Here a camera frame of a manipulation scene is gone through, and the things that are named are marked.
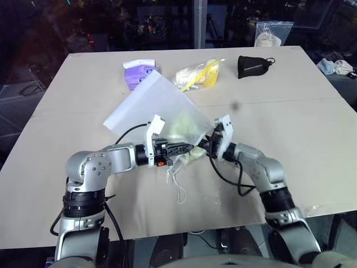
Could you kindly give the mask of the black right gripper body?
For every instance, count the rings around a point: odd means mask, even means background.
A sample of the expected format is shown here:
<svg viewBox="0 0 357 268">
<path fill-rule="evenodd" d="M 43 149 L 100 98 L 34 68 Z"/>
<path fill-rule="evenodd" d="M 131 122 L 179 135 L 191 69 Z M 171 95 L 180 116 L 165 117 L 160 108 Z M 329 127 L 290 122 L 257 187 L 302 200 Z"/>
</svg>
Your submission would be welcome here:
<svg viewBox="0 0 357 268">
<path fill-rule="evenodd" d="M 221 140 L 223 138 L 222 136 L 222 132 L 223 132 L 224 128 L 222 124 L 218 124 L 217 126 L 215 126 L 212 134 L 215 135 L 215 140 L 214 142 L 212 142 L 213 145 L 213 149 L 212 152 L 210 154 L 208 154 L 208 157 L 211 157 L 212 159 L 215 160 L 222 160 L 223 157 L 219 156 L 219 147 L 221 144 Z"/>
</svg>

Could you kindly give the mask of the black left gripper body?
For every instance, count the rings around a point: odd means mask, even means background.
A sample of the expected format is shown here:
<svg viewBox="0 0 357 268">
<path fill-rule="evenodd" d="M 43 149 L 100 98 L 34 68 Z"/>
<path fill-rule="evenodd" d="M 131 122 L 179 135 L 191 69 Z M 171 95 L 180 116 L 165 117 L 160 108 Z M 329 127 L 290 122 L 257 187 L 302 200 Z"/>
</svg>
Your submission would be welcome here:
<svg viewBox="0 0 357 268">
<path fill-rule="evenodd" d="M 156 138 L 153 140 L 154 149 L 154 164 L 158 167 L 161 166 L 172 166 L 174 154 L 174 148 L 177 147 L 179 143 L 169 143 L 164 138 Z"/>
</svg>

